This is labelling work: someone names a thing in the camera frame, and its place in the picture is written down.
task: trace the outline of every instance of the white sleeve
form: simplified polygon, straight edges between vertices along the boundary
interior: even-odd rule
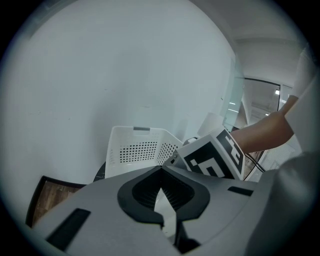
[[[316,66],[312,60],[309,46],[307,46],[300,54],[295,73],[294,86],[290,95],[299,98],[311,83],[315,73]]]

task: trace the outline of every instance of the wooden floor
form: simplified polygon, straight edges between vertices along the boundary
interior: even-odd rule
[[[34,226],[36,222],[46,214],[46,212],[66,200],[79,189],[80,188],[59,185],[46,181],[36,204],[32,219],[32,226]]]

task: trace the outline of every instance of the basket handle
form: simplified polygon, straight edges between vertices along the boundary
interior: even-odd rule
[[[135,136],[147,136],[150,133],[150,128],[148,127],[133,127],[133,135]]]

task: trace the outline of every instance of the white laundry basket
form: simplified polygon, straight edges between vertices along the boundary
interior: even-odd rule
[[[161,166],[183,143],[165,129],[114,126],[105,163],[105,178]]]

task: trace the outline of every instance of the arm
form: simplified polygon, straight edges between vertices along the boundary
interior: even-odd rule
[[[290,96],[284,106],[259,122],[231,132],[244,153],[268,150],[286,143],[294,134],[285,119],[286,113],[298,100]]]

